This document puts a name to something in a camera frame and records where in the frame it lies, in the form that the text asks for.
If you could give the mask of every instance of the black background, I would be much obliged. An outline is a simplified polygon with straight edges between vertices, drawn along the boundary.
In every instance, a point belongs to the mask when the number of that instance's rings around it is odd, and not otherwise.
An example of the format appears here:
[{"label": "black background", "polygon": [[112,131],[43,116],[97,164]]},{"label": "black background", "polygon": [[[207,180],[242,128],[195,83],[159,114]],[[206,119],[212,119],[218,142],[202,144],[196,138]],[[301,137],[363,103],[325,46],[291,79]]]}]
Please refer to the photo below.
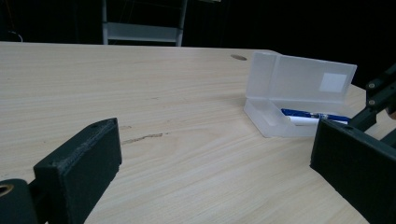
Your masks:
[{"label": "black background", "polygon": [[[5,32],[13,30],[26,42],[103,43],[101,0],[8,0],[9,10],[6,1],[0,0],[2,40],[17,41]],[[146,4],[134,4],[130,14],[132,2],[107,0],[108,19],[178,25],[181,0],[142,2]],[[293,56],[354,63],[358,70],[353,83],[364,87],[396,63],[394,2],[190,0],[183,46],[271,49]]]}]

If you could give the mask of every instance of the translucent plastic box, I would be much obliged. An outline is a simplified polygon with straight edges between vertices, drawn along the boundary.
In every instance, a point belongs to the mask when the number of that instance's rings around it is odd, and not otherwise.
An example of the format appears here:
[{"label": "translucent plastic box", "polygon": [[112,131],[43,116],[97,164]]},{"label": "translucent plastic box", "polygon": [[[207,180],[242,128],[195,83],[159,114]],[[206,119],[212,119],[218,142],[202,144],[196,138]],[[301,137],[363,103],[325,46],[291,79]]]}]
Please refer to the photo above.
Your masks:
[{"label": "translucent plastic box", "polygon": [[357,66],[254,52],[245,112],[263,136],[314,136],[318,125],[296,125],[281,108],[352,117],[345,105]]}]

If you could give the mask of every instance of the blue marker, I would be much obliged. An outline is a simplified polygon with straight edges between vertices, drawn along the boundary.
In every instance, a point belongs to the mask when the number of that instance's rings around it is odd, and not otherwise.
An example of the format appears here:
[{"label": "blue marker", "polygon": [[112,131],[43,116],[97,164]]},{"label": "blue marker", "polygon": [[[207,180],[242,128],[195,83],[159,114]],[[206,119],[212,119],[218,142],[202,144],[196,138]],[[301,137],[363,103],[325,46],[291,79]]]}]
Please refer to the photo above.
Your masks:
[{"label": "blue marker", "polygon": [[302,110],[292,109],[280,109],[285,116],[299,117],[299,118],[311,118],[311,119],[331,119],[336,121],[348,122],[349,118],[338,115],[322,114],[322,113],[311,113]]}]

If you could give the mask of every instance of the wooden table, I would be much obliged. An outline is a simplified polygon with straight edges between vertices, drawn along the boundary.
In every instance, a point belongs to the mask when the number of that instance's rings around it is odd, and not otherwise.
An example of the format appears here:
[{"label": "wooden table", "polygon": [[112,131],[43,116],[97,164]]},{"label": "wooden table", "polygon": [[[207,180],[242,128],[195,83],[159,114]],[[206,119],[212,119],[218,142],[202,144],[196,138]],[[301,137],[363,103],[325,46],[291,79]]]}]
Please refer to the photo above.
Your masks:
[{"label": "wooden table", "polygon": [[[366,222],[309,167],[313,137],[264,138],[244,113],[252,52],[1,43],[0,180],[32,181],[115,117],[123,164],[86,223]],[[364,91],[347,103],[361,110]],[[380,138],[392,123],[378,119]]]}]

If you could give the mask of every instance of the white label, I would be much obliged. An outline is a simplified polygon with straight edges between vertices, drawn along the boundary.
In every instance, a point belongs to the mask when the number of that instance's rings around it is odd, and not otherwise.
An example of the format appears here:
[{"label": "white label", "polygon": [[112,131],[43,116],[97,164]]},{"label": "white label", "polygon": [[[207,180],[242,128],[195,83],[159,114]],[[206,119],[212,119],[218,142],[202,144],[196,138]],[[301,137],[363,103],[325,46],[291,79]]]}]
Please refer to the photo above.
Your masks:
[{"label": "white label", "polygon": [[346,84],[347,75],[325,73],[320,84],[320,91],[341,92]]}]

